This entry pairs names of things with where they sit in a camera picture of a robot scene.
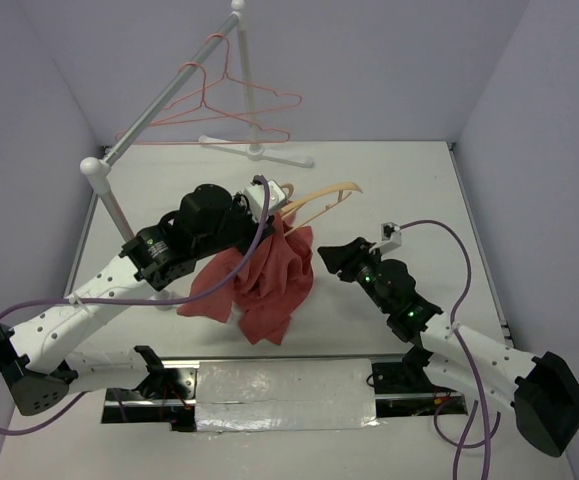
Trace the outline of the red t shirt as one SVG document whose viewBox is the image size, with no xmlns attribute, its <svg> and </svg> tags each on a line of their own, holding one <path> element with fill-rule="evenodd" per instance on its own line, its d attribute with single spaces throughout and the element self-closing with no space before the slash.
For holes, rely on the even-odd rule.
<svg viewBox="0 0 579 480">
<path fill-rule="evenodd" d="M 236 307 L 241 312 L 238 327 L 250 344 L 281 344 L 292 314 L 313 287 L 312 242 L 311 227 L 293 230 L 276 215 L 273 233 L 237 275 L 212 294 L 183 304 L 177 314 L 225 323 Z"/>
</svg>

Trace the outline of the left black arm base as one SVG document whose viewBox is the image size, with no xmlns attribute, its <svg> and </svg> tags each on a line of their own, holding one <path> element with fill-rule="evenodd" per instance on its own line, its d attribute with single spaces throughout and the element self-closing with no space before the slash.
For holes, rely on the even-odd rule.
<svg viewBox="0 0 579 480">
<path fill-rule="evenodd" d="M 149 387 L 107 389 L 101 423 L 166 424 L 171 431 L 196 431 L 195 405 L 199 360 L 165 358 L 164 379 Z"/>
</svg>

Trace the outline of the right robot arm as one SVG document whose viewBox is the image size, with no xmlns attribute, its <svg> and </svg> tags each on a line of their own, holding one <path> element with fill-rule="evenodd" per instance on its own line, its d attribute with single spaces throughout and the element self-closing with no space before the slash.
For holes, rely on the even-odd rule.
<svg viewBox="0 0 579 480">
<path fill-rule="evenodd" d="M 517 350 L 450 321 L 417 292 L 404 262 L 382 258 L 362 237 L 317 252 L 329 273 L 358 284 L 395 336 L 411 344 L 403 369 L 411 389 L 444 387 L 509 411 L 534 448 L 551 457 L 565 452 L 579 430 L 579 382 L 563 358 Z"/>
</svg>

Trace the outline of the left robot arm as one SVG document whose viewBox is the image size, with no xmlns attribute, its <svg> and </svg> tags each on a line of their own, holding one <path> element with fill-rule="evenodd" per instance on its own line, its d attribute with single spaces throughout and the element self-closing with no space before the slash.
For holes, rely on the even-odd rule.
<svg viewBox="0 0 579 480">
<path fill-rule="evenodd" d="M 19 412 L 38 415 L 69 394 L 107 388 L 160 394 L 168 374 L 152 348 L 82 353 L 79 346 L 129 307 L 157 305 L 155 295 L 198 261 L 231 248 L 250 258 L 286 203 L 286 192 L 261 177 L 235 195 L 200 185 L 66 298 L 14 327 L 0 322 L 0 372 Z"/>
</svg>

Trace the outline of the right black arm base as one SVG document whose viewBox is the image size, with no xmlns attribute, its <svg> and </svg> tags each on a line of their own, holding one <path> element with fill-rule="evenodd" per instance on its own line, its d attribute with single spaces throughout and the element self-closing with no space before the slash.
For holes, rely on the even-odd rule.
<svg viewBox="0 0 579 480">
<path fill-rule="evenodd" d="M 366 383 L 376 394 L 430 394 L 435 391 L 423 370 L 410 362 L 372 362 L 371 369 Z"/>
</svg>

